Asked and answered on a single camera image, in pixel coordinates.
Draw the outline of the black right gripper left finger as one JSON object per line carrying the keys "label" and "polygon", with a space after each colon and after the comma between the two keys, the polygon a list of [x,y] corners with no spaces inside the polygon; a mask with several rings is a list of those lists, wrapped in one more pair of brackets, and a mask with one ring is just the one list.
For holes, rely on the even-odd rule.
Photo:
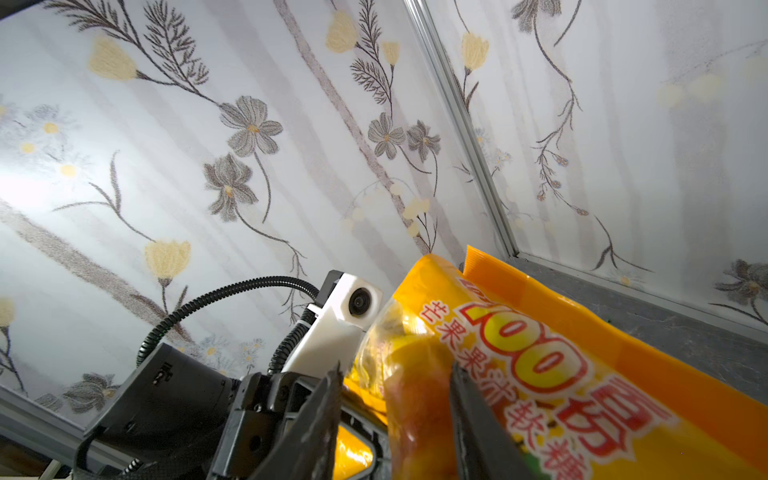
{"label": "black right gripper left finger", "polygon": [[252,479],[331,479],[341,415],[342,372],[295,375],[278,439]]}

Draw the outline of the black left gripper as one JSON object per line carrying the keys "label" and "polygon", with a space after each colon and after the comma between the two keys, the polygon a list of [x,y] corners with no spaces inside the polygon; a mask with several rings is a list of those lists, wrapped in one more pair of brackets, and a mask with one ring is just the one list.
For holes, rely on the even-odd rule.
{"label": "black left gripper", "polygon": [[237,391],[209,479],[252,479],[250,475],[278,439],[289,389],[296,373],[246,376]]}

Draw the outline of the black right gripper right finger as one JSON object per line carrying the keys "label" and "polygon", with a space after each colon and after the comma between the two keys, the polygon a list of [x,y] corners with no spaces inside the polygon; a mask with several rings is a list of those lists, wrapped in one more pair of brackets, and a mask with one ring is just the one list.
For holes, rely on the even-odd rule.
{"label": "black right gripper right finger", "polygon": [[452,365],[449,395],[459,479],[535,479],[470,374],[457,362]]}

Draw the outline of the orange snack pack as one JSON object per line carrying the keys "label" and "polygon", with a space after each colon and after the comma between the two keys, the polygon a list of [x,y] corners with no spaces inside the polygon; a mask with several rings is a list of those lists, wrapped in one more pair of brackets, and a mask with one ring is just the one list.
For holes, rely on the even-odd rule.
{"label": "orange snack pack", "polygon": [[763,479],[767,409],[475,248],[422,257],[344,384],[384,421],[398,479],[454,479],[459,367],[537,479]]}

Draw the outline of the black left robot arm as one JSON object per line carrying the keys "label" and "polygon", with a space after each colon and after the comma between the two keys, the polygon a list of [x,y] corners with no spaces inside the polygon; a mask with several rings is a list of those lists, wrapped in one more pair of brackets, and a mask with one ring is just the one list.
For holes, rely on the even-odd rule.
{"label": "black left robot arm", "polygon": [[[182,476],[216,449],[236,396],[238,380],[210,368],[164,342],[164,337],[193,313],[252,290],[285,287],[305,293],[321,307],[342,274],[330,271],[322,286],[290,276],[266,276],[236,282],[179,306],[145,337],[137,366],[112,403],[87,428],[75,454],[76,479]],[[89,450],[99,441],[131,457],[123,471],[97,472]]]}

